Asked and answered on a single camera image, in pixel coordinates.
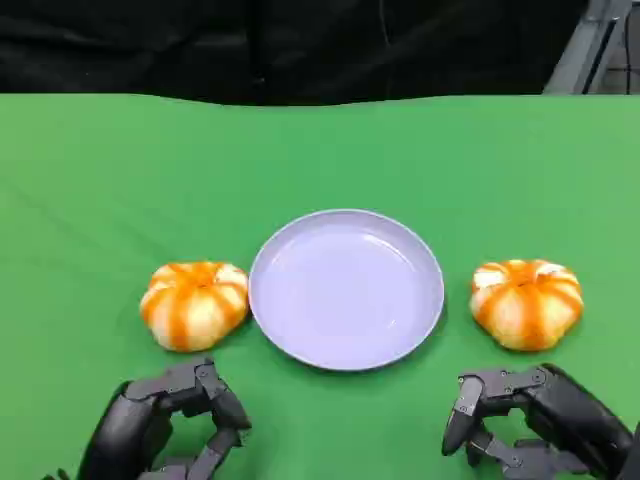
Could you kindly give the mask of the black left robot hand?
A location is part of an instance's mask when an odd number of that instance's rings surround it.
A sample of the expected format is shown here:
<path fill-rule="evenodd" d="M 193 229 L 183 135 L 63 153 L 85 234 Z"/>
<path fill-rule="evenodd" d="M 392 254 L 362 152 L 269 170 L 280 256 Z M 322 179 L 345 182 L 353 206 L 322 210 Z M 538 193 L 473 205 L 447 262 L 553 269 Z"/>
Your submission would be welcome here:
<path fill-rule="evenodd" d="M 173 432 L 171 418 L 209 414 L 213 436 L 195 457 L 154 466 Z M 211 479 L 252 428 L 212 358 L 177 364 L 159 376 L 121 384 L 83 455 L 79 479 Z"/>

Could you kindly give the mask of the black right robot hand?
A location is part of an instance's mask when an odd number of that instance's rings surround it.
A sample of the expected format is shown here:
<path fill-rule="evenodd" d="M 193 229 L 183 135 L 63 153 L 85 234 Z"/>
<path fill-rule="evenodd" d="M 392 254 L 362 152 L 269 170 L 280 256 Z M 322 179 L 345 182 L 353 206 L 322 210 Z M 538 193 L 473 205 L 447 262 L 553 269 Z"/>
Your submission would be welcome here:
<path fill-rule="evenodd" d="M 560 367 L 544 363 L 523 372 L 466 372 L 443 435 L 445 456 L 463 449 L 477 467 L 500 465 L 506 479 L 553 479 L 562 473 L 597 479 L 639 476 L 639 432 Z M 508 445 L 484 421 L 521 410 L 534 439 Z"/>

